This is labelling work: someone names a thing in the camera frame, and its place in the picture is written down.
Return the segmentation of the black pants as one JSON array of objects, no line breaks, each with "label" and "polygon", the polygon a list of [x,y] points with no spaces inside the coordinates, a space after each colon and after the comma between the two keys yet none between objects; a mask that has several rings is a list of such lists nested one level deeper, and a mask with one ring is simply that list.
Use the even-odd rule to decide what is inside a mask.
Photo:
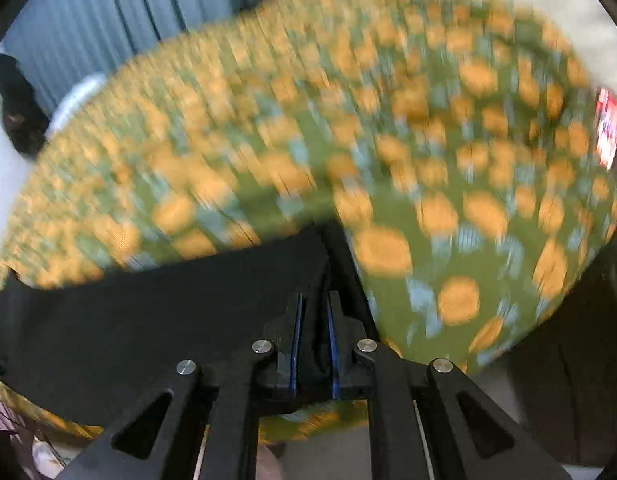
[{"label": "black pants", "polygon": [[298,359],[302,385],[328,384],[325,302],[377,333],[339,223],[310,224],[260,246],[99,281],[41,289],[9,273],[0,291],[2,381],[78,425],[107,426],[167,370],[210,365],[261,336],[293,295],[306,302]]}]

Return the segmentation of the green floral bed quilt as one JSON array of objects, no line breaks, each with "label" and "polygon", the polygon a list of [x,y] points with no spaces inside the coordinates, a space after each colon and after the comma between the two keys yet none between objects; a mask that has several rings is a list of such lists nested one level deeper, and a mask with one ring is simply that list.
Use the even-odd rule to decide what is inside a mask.
[{"label": "green floral bed quilt", "polygon": [[43,150],[0,248],[45,288],[336,218],[382,340],[477,372],[617,229],[593,89],[501,0],[266,0],[137,56]]}]

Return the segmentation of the light blue folded cloth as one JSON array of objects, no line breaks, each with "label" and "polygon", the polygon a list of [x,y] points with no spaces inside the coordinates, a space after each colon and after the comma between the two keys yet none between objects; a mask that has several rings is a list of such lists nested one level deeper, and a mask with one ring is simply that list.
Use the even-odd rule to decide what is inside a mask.
[{"label": "light blue folded cloth", "polygon": [[49,126],[45,132],[48,141],[64,128],[71,117],[101,90],[106,84],[107,79],[108,76],[105,73],[94,73],[74,84],[71,90],[62,98],[50,118]]}]

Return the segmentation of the red white package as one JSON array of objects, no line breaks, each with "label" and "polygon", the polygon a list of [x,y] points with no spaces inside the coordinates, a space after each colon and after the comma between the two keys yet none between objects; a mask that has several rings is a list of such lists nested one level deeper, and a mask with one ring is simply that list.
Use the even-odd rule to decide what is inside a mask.
[{"label": "red white package", "polygon": [[617,95],[608,88],[597,93],[595,133],[599,162],[610,170],[617,155]]}]

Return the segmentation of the blue-grey curtain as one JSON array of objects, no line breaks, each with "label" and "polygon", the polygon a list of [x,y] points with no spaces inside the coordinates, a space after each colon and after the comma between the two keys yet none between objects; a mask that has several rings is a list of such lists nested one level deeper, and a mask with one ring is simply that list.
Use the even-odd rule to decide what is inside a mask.
[{"label": "blue-grey curtain", "polygon": [[28,0],[0,42],[52,114],[83,78],[261,0]]}]

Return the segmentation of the black clothes hanging on wall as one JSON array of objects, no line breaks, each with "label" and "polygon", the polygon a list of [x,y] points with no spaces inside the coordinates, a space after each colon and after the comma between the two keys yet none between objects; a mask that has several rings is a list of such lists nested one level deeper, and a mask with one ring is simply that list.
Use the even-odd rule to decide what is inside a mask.
[{"label": "black clothes hanging on wall", "polygon": [[46,144],[49,118],[18,60],[5,53],[0,53],[0,99],[0,120],[14,149],[25,158],[36,158]]}]

